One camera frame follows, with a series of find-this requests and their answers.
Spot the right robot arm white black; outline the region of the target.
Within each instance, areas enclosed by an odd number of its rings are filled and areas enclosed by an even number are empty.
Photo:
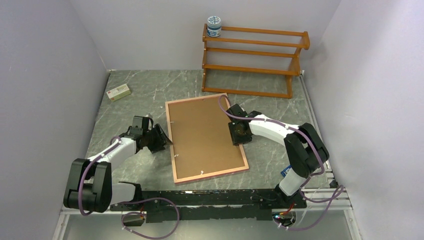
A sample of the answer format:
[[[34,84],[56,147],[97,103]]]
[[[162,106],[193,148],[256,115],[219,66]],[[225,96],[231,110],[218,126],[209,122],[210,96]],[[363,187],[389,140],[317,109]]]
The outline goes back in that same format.
[[[317,169],[323,169],[330,154],[315,127],[310,123],[288,124],[269,118],[258,111],[247,113],[234,104],[226,115],[233,145],[246,144],[253,136],[272,140],[285,147],[290,169],[275,187],[275,202],[282,208],[295,199],[303,184]]]

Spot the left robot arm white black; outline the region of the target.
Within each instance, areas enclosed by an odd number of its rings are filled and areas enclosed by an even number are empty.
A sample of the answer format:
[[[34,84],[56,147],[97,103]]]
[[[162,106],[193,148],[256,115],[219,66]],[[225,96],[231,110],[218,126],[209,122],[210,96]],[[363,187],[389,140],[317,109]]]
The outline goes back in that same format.
[[[150,115],[134,116],[127,130],[112,137],[108,147],[89,158],[77,158],[70,167],[63,206],[83,216],[103,213],[111,205],[124,204],[130,210],[142,206],[139,183],[113,182],[113,170],[143,149],[152,154],[172,145],[163,128]]]

